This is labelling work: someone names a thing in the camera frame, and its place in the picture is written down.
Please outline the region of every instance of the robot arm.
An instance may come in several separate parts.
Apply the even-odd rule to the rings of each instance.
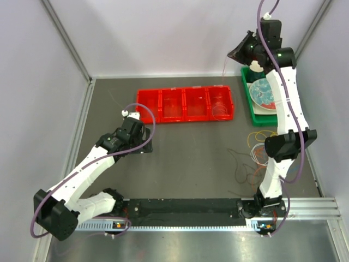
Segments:
[[[299,101],[296,84],[296,59],[290,47],[281,48],[281,22],[279,20],[261,20],[262,35],[281,69],[288,89],[288,98],[275,70],[275,65],[268,56],[259,36],[248,31],[243,41],[227,56],[235,61],[251,65],[258,61],[273,91],[278,118],[278,135],[267,138],[265,150],[269,157],[266,175],[259,186],[255,199],[254,212],[267,213],[279,207],[282,202],[281,179],[286,178],[288,169],[300,152],[300,137],[294,118],[291,115],[288,102],[291,102],[307,148],[316,138],[316,130],[310,130]]]
[[[72,178],[58,188],[44,203],[36,219],[38,224],[62,241],[74,232],[77,225],[100,214],[111,212],[116,202],[123,200],[120,194],[109,188],[88,199],[80,199],[80,197],[100,174],[127,154],[100,159],[101,157],[141,145],[144,143],[144,134],[146,140],[149,138],[150,129],[145,128],[139,119],[138,112],[130,113],[124,119],[122,126],[117,128],[113,134],[105,134],[98,140],[87,157],[65,180],[70,176]],[[151,142],[132,153],[145,152],[152,152]],[[48,192],[59,184],[61,182],[47,192],[41,189],[35,194],[34,210],[38,208]]]

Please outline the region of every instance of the red tray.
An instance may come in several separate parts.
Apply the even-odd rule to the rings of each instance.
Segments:
[[[138,90],[137,103],[152,111],[156,123],[227,121],[234,117],[228,86]],[[136,111],[143,123],[152,123],[147,110],[137,106]]]

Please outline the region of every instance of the plate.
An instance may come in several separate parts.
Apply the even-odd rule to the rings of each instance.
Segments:
[[[270,111],[276,111],[272,88],[266,78],[258,79],[252,83],[250,96],[256,105]]]

